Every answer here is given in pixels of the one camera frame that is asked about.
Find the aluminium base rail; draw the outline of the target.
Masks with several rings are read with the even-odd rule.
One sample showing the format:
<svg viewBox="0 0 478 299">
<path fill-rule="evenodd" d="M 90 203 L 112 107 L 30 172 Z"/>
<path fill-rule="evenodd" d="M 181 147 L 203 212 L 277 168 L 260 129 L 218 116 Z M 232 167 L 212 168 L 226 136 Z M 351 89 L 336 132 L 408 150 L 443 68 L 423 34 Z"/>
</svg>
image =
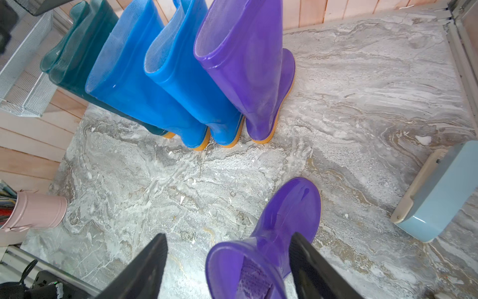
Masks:
<svg viewBox="0 0 478 299">
<path fill-rule="evenodd" d="M 22 277 L 23 271 L 33 260 L 37 260 L 37 264 L 28 273 L 24 280 L 27 287 L 39 284 L 41 280 L 37 279 L 38 274 L 42 271 L 46 271 L 52 278 L 61 279 L 78 289 L 85 291 L 90 298 L 94 298 L 101 293 L 101 290 L 98 288 L 68 274 L 40 258 L 33 256 L 15 245 L 1 248 L 1 283 L 18 282 Z"/>
</svg>

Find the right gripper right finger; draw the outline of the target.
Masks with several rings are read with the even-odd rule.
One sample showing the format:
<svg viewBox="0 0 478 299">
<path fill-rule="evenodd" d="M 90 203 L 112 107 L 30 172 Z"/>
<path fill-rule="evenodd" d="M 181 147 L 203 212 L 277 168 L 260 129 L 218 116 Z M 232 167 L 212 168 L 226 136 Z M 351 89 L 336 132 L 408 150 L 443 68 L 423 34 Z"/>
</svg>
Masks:
<svg viewBox="0 0 478 299">
<path fill-rule="evenodd" d="M 298 232 L 291 238 L 289 258 L 299 299 L 363 299 Z"/>
</svg>

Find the pink pencil cup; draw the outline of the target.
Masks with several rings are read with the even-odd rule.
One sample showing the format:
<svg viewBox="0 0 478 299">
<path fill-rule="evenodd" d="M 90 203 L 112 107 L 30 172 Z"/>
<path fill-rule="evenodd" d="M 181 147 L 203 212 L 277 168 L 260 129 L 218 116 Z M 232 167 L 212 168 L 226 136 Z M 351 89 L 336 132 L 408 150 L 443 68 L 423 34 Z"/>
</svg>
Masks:
<svg viewBox="0 0 478 299">
<path fill-rule="evenodd" d="M 15 191 L 1 181 L 2 231 L 54 228 L 62 222 L 66 211 L 65 197 Z"/>
</svg>

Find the blue rain boot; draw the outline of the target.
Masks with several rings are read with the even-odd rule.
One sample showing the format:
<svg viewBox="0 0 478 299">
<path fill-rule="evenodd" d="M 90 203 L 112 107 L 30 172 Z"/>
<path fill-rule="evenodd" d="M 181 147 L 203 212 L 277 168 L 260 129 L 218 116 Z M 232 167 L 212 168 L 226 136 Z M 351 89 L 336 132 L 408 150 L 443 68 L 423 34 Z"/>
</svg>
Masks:
<svg viewBox="0 0 478 299">
<path fill-rule="evenodd" d="M 186 110 L 192 120 L 174 115 L 172 130 L 186 147 L 203 150 L 209 139 L 234 147 L 244 117 L 194 56 L 196 34 L 208 7 L 205 1 L 174 1 L 176 12 L 146 52 L 145 73 Z"/>
<path fill-rule="evenodd" d="M 128 116 L 179 136 L 186 147 L 201 151 L 209 143 L 209 128 L 144 71 L 147 50 L 163 27 L 152 1 L 132 1 L 104 43 L 85 90 Z"/>
</svg>

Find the purple rain boot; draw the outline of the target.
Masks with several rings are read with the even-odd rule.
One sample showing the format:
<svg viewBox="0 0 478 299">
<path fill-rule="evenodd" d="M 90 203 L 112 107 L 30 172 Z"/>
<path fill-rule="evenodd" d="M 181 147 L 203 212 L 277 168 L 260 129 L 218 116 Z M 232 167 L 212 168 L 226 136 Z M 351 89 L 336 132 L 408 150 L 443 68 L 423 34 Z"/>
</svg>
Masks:
<svg viewBox="0 0 478 299">
<path fill-rule="evenodd" d="M 194 55 L 245 117 L 250 138 L 270 142 L 296 73 L 295 58 L 283 47 L 282 1 L 214 1 Z"/>
<path fill-rule="evenodd" d="M 250 237 L 210 249 L 205 276 L 214 299 L 284 299 L 294 233 L 308 242 L 321 220 L 321 196 L 313 182 L 297 177 L 270 199 Z"/>
</svg>

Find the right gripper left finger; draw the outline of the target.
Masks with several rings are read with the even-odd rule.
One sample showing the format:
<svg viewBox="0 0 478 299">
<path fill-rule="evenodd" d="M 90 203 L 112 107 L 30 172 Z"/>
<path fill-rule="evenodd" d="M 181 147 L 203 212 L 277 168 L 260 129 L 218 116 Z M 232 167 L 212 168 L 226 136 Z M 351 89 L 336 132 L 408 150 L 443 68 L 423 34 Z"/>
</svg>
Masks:
<svg viewBox="0 0 478 299">
<path fill-rule="evenodd" d="M 167 257 L 166 235 L 158 234 L 97 298 L 157 299 Z"/>
</svg>

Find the teal rain boot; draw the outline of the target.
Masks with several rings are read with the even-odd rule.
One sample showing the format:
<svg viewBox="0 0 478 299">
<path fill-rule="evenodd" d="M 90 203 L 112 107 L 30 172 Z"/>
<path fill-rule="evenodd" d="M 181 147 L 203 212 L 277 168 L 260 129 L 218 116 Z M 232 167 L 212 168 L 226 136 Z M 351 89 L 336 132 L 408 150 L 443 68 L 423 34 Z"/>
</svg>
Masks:
<svg viewBox="0 0 478 299">
<path fill-rule="evenodd" d="M 90 5 L 86 1 L 82 1 L 76 4 L 70 11 L 70 17 L 73 20 L 73 24 L 71 28 L 67 31 L 66 35 L 63 36 L 61 41 L 46 55 L 43 57 L 40 68 L 41 71 L 48 74 L 52 67 L 56 65 L 58 60 L 60 59 L 68 40 L 71 38 L 73 32 L 76 28 L 81 25 L 83 20 L 89 15 L 90 13 Z"/>
<path fill-rule="evenodd" d="M 119 21 L 119 17 L 107 1 L 91 1 L 88 4 L 90 5 L 89 15 L 73 32 L 60 59 L 48 73 L 49 78 L 59 87 L 76 94 L 84 100 L 127 118 L 127 114 L 98 100 L 85 90 L 87 78 L 92 67 L 109 34 Z M 172 138 L 174 136 L 167 130 L 144 123 L 133 117 L 130 117 L 130 120 L 144 126 L 155 135 L 165 138 Z"/>
</svg>

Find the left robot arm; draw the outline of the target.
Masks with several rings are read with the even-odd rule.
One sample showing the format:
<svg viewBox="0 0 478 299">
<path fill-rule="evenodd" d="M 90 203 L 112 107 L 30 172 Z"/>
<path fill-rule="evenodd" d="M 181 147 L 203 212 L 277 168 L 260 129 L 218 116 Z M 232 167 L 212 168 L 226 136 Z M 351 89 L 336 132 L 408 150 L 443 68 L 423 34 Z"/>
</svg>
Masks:
<svg viewBox="0 0 478 299">
<path fill-rule="evenodd" d="M 5 53 L 6 47 L 11 40 L 11 31 L 17 24 L 19 16 L 5 0 L 1 0 L 1 55 Z"/>
</svg>

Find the light blue box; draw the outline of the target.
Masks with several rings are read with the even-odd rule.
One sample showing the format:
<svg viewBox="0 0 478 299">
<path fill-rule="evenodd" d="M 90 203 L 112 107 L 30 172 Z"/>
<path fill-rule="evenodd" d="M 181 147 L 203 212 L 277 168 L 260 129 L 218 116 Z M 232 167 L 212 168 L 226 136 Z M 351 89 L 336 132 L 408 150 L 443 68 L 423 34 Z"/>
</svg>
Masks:
<svg viewBox="0 0 478 299">
<path fill-rule="evenodd" d="M 438 237 L 478 188 L 478 142 L 429 155 L 390 220 L 421 242 Z"/>
</svg>

